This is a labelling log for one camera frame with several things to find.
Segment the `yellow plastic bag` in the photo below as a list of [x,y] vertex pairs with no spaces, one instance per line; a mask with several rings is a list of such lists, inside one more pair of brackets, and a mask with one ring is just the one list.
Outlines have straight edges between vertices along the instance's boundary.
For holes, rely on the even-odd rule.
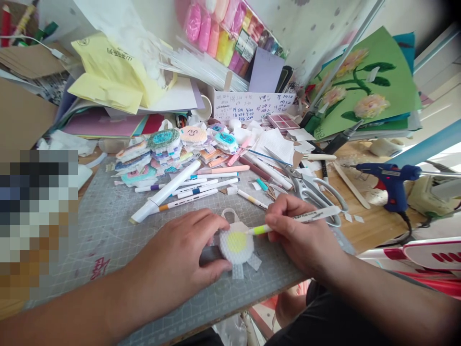
[[69,92],[104,106],[136,114],[139,106],[149,108],[176,82],[176,73],[159,86],[147,76],[143,64],[112,44],[103,33],[72,42],[82,58],[85,73]]

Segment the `scissors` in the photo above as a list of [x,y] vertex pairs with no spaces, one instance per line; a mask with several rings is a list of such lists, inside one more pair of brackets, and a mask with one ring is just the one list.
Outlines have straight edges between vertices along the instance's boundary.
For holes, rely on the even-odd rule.
[[[281,160],[281,158],[274,154],[272,151],[270,151],[270,149],[266,147],[264,148],[272,155],[272,157]],[[347,205],[344,198],[340,195],[340,193],[336,191],[336,189],[333,186],[326,183],[324,180],[314,176],[299,173],[296,169],[287,164],[280,163],[280,166],[288,175],[288,177],[293,181],[294,191],[298,198],[310,204],[314,204],[319,209],[333,206],[333,202],[330,201],[322,192],[320,192],[320,189],[318,188],[317,184],[321,184],[328,191],[330,191],[333,196],[336,197],[336,199],[339,201],[341,205],[342,212],[349,211],[349,206]],[[326,219],[326,221],[332,227],[341,226],[341,219],[338,215],[330,216]]]

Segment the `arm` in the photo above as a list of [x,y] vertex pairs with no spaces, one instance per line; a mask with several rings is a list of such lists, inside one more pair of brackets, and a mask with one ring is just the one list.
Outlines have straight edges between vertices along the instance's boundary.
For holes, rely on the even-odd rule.
[[123,269],[0,322],[0,345],[109,345],[177,308],[232,264],[200,254],[229,223],[202,209],[167,223]]
[[451,341],[459,327],[459,301],[346,254],[325,220],[302,224],[291,218],[314,209],[296,197],[280,195],[266,216],[275,231],[269,233],[269,240],[281,242],[301,270],[341,296],[395,342],[443,345]]

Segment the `yellow circle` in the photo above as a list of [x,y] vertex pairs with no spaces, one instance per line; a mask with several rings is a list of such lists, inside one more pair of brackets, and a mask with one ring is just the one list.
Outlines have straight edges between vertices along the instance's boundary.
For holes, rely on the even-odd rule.
[[231,252],[242,252],[246,248],[246,234],[242,232],[233,232],[229,234],[227,244]]

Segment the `hand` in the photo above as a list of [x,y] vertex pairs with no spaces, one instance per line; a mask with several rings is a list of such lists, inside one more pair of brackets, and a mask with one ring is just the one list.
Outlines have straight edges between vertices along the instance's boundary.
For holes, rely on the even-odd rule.
[[112,329],[117,332],[127,320],[141,326],[158,319],[230,271],[232,264],[225,259],[198,264],[218,229],[229,229],[229,223],[210,209],[187,213],[163,226],[119,273]]
[[348,256],[325,220],[300,223],[291,218],[316,209],[295,196],[281,194],[269,205],[266,223],[274,230],[268,234],[269,240],[281,242],[300,270],[321,281],[340,273],[348,263]]

